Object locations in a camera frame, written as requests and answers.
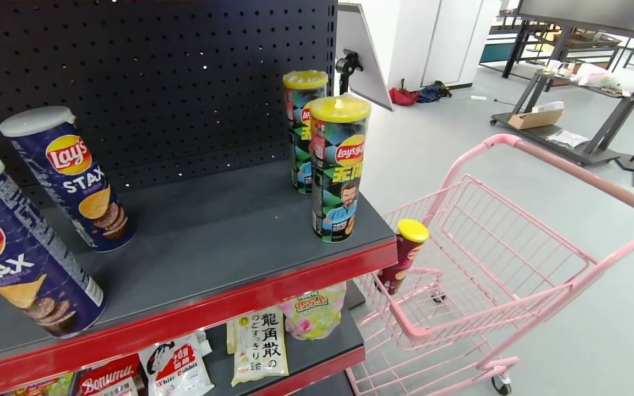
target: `white door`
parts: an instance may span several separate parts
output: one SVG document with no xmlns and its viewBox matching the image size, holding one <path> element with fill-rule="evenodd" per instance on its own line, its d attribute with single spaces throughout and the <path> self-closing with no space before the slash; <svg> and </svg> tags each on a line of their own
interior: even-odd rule
<svg viewBox="0 0 634 396">
<path fill-rule="evenodd" d="M 483 1 L 440 2 L 430 43 L 430 55 L 422 78 L 423 86 L 430 85 L 435 80 L 440 80 L 446 85 L 460 83 L 461 69 L 471 45 Z"/>
</svg>

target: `black mount clamp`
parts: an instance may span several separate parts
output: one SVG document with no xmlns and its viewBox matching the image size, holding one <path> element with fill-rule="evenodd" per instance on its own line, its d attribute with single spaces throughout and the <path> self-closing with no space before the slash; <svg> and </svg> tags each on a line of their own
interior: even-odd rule
<svg viewBox="0 0 634 396">
<path fill-rule="evenodd" d="M 337 60 L 337 72 L 341 75 L 339 78 L 339 95 L 344 95 L 349 90 L 349 76 L 354 74 L 357 69 L 363 71 L 358 53 L 345 49 L 344 55 L 346 55 L 345 58 Z"/>
</svg>

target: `shopping cart handle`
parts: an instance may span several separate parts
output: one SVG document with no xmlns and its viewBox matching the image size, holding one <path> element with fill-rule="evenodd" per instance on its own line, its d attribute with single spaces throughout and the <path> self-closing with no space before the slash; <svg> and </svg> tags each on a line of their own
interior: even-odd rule
<svg viewBox="0 0 634 396">
<path fill-rule="evenodd" d="M 534 156 L 535 158 L 538 158 L 555 168 L 561 169 L 573 177 L 592 185 L 593 187 L 634 208 L 634 193 L 631 191 L 627 191 L 608 180 L 599 178 L 584 168 L 576 166 L 573 163 L 544 150 L 543 148 L 539 148 L 539 146 L 526 142 L 521 137 L 501 133 L 484 140 L 483 144 L 488 146 L 488 148 L 491 148 L 494 145 L 508 145 L 513 148 L 517 148 L 518 150 L 525 151 L 525 153 L 528 153 L 529 155 Z"/>
</svg>

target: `cardboard box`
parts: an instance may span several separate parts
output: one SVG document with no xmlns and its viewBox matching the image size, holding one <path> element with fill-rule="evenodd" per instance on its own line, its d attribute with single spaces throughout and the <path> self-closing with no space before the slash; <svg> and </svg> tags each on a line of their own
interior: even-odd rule
<svg viewBox="0 0 634 396">
<path fill-rule="evenodd" d="M 539 113 L 514 114 L 508 123 L 518 129 L 528 129 L 554 125 L 564 110 L 540 111 Z"/>
</svg>

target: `green chip can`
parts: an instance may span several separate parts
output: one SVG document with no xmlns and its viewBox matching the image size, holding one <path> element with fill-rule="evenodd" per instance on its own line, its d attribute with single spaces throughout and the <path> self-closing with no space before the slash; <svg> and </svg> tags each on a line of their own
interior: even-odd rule
<svg viewBox="0 0 634 396">
<path fill-rule="evenodd" d="M 370 103 L 350 95 L 311 104 L 312 228 L 328 243 L 354 231 Z"/>
<path fill-rule="evenodd" d="M 324 98 L 329 76 L 324 71 L 293 71 L 282 76 L 290 135 L 290 173 L 299 193 L 312 191 L 310 102 Z"/>
</svg>

